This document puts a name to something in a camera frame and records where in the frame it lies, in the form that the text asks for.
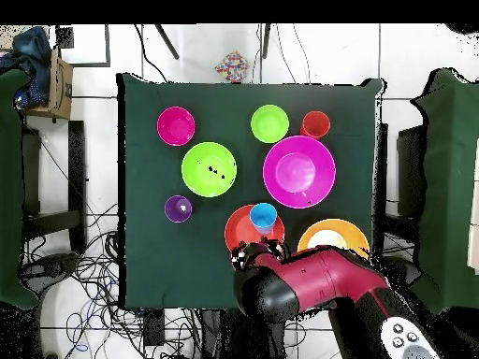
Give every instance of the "red cup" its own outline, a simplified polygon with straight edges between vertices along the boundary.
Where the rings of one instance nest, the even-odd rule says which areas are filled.
[[[327,134],[330,126],[329,118],[325,113],[322,111],[310,111],[304,116],[299,132],[304,136],[319,139]]]

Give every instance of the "cardboard box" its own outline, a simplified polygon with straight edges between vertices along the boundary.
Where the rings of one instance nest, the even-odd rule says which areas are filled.
[[[50,27],[48,25],[0,25],[0,50],[11,50],[13,37],[26,32],[34,26],[40,26],[49,37]]]
[[[73,66],[51,52],[50,98],[44,105],[22,110],[25,116],[50,117],[70,120]]]

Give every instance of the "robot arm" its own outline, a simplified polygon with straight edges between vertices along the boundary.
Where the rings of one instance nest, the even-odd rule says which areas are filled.
[[[248,316],[283,323],[306,309],[348,297],[378,359],[439,359],[413,313],[370,263],[321,246],[284,258],[275,241],[233,251],[235,297]]]

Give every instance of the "blue cloth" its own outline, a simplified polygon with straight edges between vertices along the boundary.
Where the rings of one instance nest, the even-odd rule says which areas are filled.
[[[15,94],[19,108],[47,102],[50,96],[51,49],[43,28],[35,26],[13,38],[13,52],[0,57],[0,74],[21,69],[31,81]]]

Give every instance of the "dark green tablecloth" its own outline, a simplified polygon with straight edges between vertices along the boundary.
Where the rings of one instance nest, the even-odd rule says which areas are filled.
[[[0,74],[0,301],[21,309],[38,300],[17,276],[22,251],[22,125],[14,95],[30,79],[21,70]]]
[[[295,251],[302,233],[325,218],[356,224],[370,240],[374,158],[375,96],[378,79],[364,86],[154,84],[123,75],[126,155],[126,305],[136,307],[235,307],[233,277],[224,232],[237,208],[269,202],[285,225],[286,242]],[[331,120],[322,142],[336,162],[329,196],[308,209],[290,209],[267,192],[262,177],[270,144],[254,138],[250,120],[262,105],[283,108],[296,135],[303,116],[321,109]],[[196,132],[181,147],[166,145],[156,120],[168,107],[187,108]],[[233,153],[238,175],[223,195],[202,198],[181,179],[181,160],[195,144],[220,143]],[[193,214],[171,223],[164,214],[174,194],[189,197]]]
[[[465,81],[453,69],[437,70],[414,100],[428,126],[428,187],[419,223],[419,265],[428,277],[413,290],[435,312],[453,306],[479,309],[479,276],[467,266],[479,84]]]

